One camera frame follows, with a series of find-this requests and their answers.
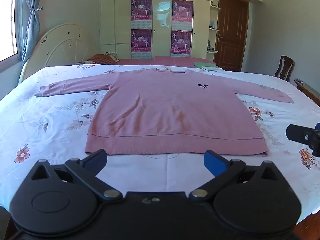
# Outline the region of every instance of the sweater logo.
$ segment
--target sweater logo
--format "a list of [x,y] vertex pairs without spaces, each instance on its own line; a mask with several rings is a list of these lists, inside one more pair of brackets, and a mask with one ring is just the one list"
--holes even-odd
[[201,84],[198,84],[199,87],[202,87],[202,88],[206,88],[208,85],[204,84],[204,85],[201,85]]

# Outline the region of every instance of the door handle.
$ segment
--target door handle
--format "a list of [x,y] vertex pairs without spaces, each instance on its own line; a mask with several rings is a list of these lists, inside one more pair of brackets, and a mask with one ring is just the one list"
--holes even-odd
[[219,37],[218,37],[218,42],[221,41],[221,39],[224,39],[224,37],[221,36],[221,34],[219,34]]

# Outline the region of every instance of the striped pillow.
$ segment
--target striped pillow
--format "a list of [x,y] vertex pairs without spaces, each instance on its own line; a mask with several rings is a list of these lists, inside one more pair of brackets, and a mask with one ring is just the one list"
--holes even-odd
[[105,54],[96,54],[93,57],[89,58],[88,61],[93,61],[96,64],[102,64],[102,65],[116,64],[115,60],[110,55],[105,55]]

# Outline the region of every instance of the wooden table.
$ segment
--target wooden table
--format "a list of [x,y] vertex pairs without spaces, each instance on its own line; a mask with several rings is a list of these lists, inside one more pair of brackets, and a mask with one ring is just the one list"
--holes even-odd
[[320,94],[317,91],[315,91],[312,87],[308,86],[306,83],[304,83],[300,79],[296,78],[294,81],[297,84],[297,89],[299,89],[308,98],[310,98],[318,106],[320,106]]

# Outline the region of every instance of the sweater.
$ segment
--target sweater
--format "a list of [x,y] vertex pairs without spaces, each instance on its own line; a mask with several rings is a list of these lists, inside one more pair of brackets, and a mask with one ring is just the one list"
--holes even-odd
[[293,103],[280,90],[191,70],[145,69],[75,78],[35,96],[109,90],[89,125],[85,152],[255,155],[264,137],[236,94]]

